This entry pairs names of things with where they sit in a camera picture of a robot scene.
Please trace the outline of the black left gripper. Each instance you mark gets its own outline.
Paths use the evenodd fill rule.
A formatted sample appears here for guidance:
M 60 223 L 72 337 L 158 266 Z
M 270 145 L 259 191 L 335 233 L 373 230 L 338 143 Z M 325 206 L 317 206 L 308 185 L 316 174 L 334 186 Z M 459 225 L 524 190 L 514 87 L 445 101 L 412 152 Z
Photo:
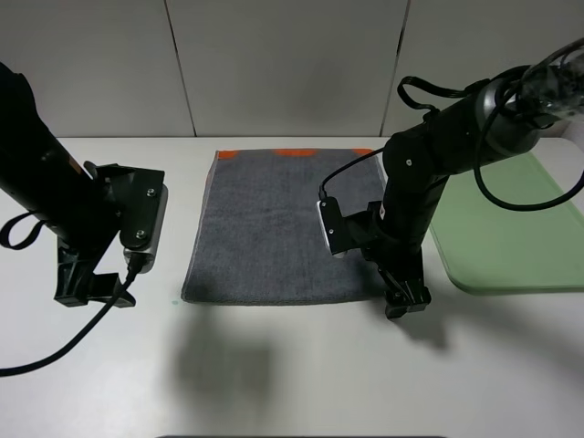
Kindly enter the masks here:
M 86 162 L 89 185 L 60 209 L 63 240 L 79 250 L 108 248 L 110 239 L 120 238 L 122 214 L 137 190 L 164 183 L 161 170 L 118 164 L 96 166 Z M 114 295 L 114 307 L 134 307 L 136 299 L 122 287 L 118 274 L 91 275 L 89 261 L 77 255 L 57 256 L 57 287 L 54 299 L 65 307 L 86 306 L 89 301 L 106 304 Z

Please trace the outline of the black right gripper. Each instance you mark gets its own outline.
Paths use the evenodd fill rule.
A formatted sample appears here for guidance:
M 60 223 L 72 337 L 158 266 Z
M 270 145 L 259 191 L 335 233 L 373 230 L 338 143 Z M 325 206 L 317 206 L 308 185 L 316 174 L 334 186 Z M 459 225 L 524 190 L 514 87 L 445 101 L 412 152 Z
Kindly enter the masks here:
M 347 216 L 346 225 L 363 257 L 391 275 L 385 280 L 385 316 L 401 318 L 408 311 L 424 311 L 432 297 L 424 284 L 421 248 L 412 251 L 406 240 L 387 231 L 381 208 L 382 203 L 369 203 L 365 211 Z

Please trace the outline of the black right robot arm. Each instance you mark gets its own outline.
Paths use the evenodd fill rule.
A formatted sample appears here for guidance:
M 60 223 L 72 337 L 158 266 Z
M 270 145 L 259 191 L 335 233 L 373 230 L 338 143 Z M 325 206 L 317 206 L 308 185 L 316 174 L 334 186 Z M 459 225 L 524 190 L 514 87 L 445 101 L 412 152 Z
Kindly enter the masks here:
M 423 122 L 392 135 L 382 151 L 387 182 L 381 200 L 365 215 L 367 237 L 360 243 L 387 289 L 388 319 L 421 311 L 431 302 L 422 271 L 422 240 L 450 176 L 472 172 L 480 193 L 513 212 L 536 212 L 560 205 L 583 188 L 541 203 L 503 201 L 486 187 L 482 167 L 524 154 L 541 132 L 560 120 L 583 114 L 583 41 L 578 39 L 532 66 L 510 68 L 478 81 L 454 104 L 424 106 Z

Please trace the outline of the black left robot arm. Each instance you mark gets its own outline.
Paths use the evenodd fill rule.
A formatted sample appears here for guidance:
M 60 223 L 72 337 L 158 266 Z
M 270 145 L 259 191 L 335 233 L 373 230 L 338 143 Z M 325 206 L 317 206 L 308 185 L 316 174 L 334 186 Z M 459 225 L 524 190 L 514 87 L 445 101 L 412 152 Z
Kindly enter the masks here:
M 168 199 L 163 180 L 160 170 L 79 164 L 39 117 L 25 76 L 1 67 L 1 188 L 38 220 L 17 244 L 9 235 L 20 219 L 9 220 L 1 245 L 25 249 L 42 228 L 57 236 L 57 302 L 78 307 L 115 297 L 118 308 L 135 305 L 118 275 L 95 269 L 118 238 L 128 265 L 151 270 Z

